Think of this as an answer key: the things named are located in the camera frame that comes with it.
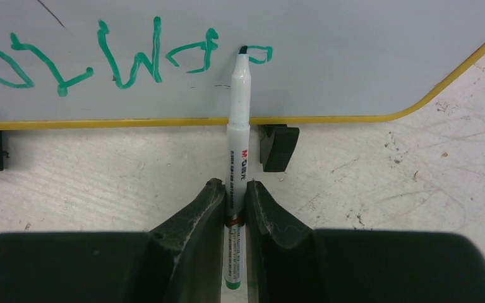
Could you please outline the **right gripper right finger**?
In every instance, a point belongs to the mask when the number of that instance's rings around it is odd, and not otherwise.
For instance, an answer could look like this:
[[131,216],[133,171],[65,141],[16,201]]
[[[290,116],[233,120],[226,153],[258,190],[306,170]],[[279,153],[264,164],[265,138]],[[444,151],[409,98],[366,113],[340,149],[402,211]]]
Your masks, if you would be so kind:
[[443,232],[312,229],[248,183],[250,302],[485,302],[485,259]]

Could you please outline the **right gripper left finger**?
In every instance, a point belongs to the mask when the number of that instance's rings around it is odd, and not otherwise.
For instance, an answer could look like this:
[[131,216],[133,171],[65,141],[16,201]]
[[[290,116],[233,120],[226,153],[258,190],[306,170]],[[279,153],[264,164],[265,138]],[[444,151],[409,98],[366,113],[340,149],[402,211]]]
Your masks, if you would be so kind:
[[225,187],[147,232],[0,234],[0,302],[219,302]]

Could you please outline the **white marker pen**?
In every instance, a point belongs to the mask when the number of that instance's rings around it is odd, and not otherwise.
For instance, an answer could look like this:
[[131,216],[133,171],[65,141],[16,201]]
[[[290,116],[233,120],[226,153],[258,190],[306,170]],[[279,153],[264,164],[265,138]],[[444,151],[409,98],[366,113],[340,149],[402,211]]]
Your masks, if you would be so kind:
[[229,122],[227,123],[228,171],[225,179],[227,206],[227,255],[224,280],[226,287],[236,290],[241,285],[244,268],[244,200],[248,181],[249,113],[251,73],[248,46],[239,49],[231,78]]

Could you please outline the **yellow framed whiteboard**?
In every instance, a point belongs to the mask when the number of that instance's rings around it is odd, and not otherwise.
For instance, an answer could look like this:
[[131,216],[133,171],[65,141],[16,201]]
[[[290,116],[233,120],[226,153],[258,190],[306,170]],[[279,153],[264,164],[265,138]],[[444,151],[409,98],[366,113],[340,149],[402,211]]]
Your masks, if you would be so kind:
[[384,122],[485,54],[485,1],[0,1],[0,130]]

